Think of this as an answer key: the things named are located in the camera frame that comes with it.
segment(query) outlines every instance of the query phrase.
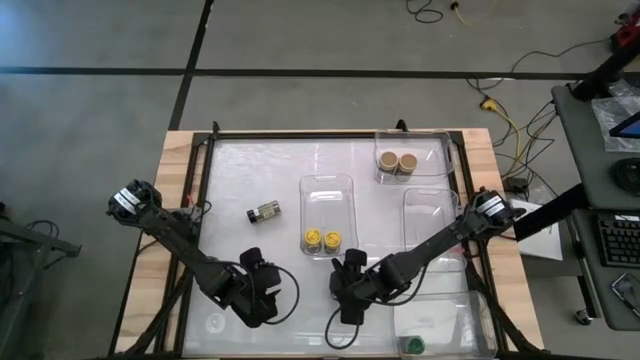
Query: gray concrete floor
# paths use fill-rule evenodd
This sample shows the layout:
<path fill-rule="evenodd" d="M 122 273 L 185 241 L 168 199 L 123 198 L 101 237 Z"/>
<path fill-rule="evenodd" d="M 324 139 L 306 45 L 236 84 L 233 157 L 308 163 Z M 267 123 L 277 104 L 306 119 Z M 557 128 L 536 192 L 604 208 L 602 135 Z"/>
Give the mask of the gray concrete floor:
<path fill-rule="evenodd" d="M 0 0 L 0 66 L 184 68 L 203 3 Z M 443 21 L 425 25 L 401 0 L 217 0 L 198 67 L 506 71 L 528 51 L 608 37 L 625 3 L 464 1 L 469 28 L 447 1 L 433 4 Z M 532 57 L 519 70 L 588 71 L 607 56 L 599 44 L 562 59 Z M 62 238 L 83 244 L 79 258 L 45 274 L 27 353 L 106 354 L 137 243 L 135 231 L 104 215 L 106 200 L 132 178 L 153 179 L 180 81 L 0 76 L 0 199 L 16 221 L 51 219 Z M 524 125 L 558 84 L 505 81 L 490 94 Z M 196 77 L 180 129 L 213 120 L 225 129 L 382 128 L 403 118 L 412 127 L 488 127 L 497 139 L 506 124 L 479 110 L 481 100 L 462 80 Z M 546 134 L 556 143 L 532 167 L 560 192 L 578 176 L 560 124 Z M 513 139 L 497 151 L 513 154 Z M 510 165 L 498 160 L 503 171 Z M 530 284 L 548 349 L 637 358 L 635 334 L 573 323 L 583 306 L 575 280 L 531 276 Z"/>

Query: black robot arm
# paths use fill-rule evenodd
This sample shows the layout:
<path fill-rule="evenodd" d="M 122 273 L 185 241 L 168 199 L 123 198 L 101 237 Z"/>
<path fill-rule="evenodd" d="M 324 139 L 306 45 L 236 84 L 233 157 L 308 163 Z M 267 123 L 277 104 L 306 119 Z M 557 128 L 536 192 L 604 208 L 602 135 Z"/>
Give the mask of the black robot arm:
<path fill-rule="evenodd" d="M 276 266 L 265 262 L 260 249 L 241 254 L 240 264 L 206 256 L 194 245 L 190 216 L 163 209 L 162 196 L 151 184 L 133 180 L 109 199 L 107 214 L 158 240 L 193 272 L 202 293 L 222 309 L 231 306 L 247 326 L 258 327 L 278 314 L 278 291 L 267 290 L 280 284 L 280 274 Z"/>
<path fill-rule="evenodd" d="M 370 304 L 387 303 L 405 292 L 432 260 L 464 240 L 486 241 L 500 235 L 521 214 L 496 191 L 482 188 L 452 224 L 410 251 L 386 256 L 364 273 L 360 271 L 367 263 L 363 251 L 347 250 L 344 264 L 332 259 L 329 287 L 340 303 L 341 322 L 362 325 Z"/>

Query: computer screen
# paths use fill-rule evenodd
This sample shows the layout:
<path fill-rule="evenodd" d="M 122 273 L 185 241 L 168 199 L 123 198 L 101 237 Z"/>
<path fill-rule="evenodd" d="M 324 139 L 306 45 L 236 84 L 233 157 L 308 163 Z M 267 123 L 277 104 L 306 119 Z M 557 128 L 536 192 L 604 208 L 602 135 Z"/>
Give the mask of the computer screen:
<path fill-rule="evenodd" d="M 609 130 L 609 136 L 640 139 L 640 112 Z"/>

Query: green object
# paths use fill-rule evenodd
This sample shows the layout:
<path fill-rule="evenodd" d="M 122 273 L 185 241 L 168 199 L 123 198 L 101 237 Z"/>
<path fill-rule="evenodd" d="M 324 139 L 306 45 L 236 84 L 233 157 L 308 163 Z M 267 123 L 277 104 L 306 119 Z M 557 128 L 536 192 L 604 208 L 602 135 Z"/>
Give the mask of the green object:
<path fill-rule="evenodd" d="M 420 355 L 425 351 L 425 343 L 420 336 L 403 336 L 398 339 L 404 354 Z"/>

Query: clear plastic container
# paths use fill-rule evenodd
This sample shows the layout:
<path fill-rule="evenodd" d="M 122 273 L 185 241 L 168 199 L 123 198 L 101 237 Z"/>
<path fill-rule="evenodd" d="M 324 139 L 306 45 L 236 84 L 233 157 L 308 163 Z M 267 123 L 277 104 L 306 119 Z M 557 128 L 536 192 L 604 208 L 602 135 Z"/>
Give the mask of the clear plastic container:
<path fill-rule="evenodd" d="M 394 307 L 393 321 L 403 359 L 493 359 L 497 352 L 489 307 L 476 291 L 418 295 Z"/>
<path fill-rule="evenodd" d="M 300 249 L 317 259 L 344 255 L 358 247 L 353 180 L 310 175 L 300 180 Z"/>
<path fill-rule="evenodd" d="M 451 224 L 458 216 L 458 195 L 451 190 L 409 189 L 404 193 L 404 249 L 411 250 Z M 461 245 L 433 260 L 428 272 L 459 272 L 467 265 Z"/>
<path fill-rule="evenodd" d="M 375 134 L 374 178 L 381 184 L 429 185 L 453 171 L 446 131 L 379 130 Z"/>

